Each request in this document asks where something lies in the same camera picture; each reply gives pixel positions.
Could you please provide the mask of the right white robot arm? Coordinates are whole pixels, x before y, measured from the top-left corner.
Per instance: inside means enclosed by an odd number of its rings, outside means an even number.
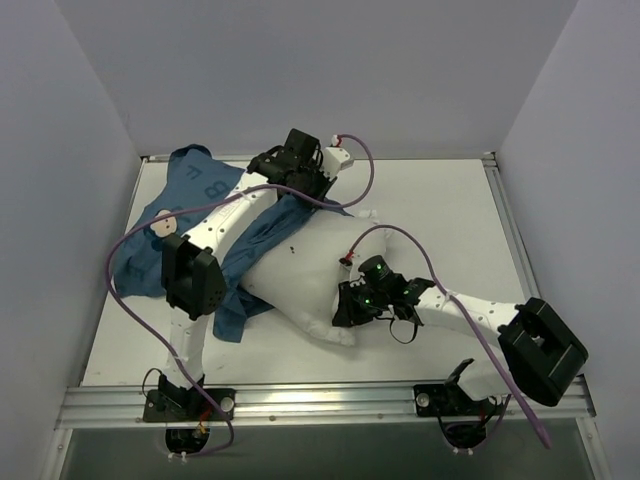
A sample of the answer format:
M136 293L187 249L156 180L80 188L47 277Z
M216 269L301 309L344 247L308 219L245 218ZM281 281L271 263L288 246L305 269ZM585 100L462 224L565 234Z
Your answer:
M507 395L513 387L538 404L554 407L588 358L584 344L542 299L514 304L444 292L431 279L405 279L380 255L360 264L357 273L338 285L333 326L402 320L416 329L439 327L481 339L492 349L497 358L487 365L463 359L454 370L443 391L455 412Z

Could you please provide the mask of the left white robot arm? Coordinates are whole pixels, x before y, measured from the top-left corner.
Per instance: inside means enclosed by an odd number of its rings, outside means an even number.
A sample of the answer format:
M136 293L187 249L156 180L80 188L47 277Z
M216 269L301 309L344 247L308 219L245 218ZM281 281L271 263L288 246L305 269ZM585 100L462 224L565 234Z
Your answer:
M203 349L211 314L266 252L296 233L336 180L317 138L293 129L286 141L254 157L218 205L185 233L163 241L161 284L172 309L173 348L158 383L179 419L202 405Z

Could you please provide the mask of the white pillow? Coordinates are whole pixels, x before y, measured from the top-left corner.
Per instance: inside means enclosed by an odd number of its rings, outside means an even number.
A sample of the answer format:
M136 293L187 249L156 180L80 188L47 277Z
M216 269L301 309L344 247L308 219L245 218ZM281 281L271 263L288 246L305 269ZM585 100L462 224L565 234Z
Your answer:
M354 330L332 324L338 285L356 279L357 267L368 258L385 254L390 234L378 229L367 235L356 249L352 268L343 267L339 260L363 232L379 223L375 210L355 216L317 211L296 233L264 254L240 285L314 339L352 347Z

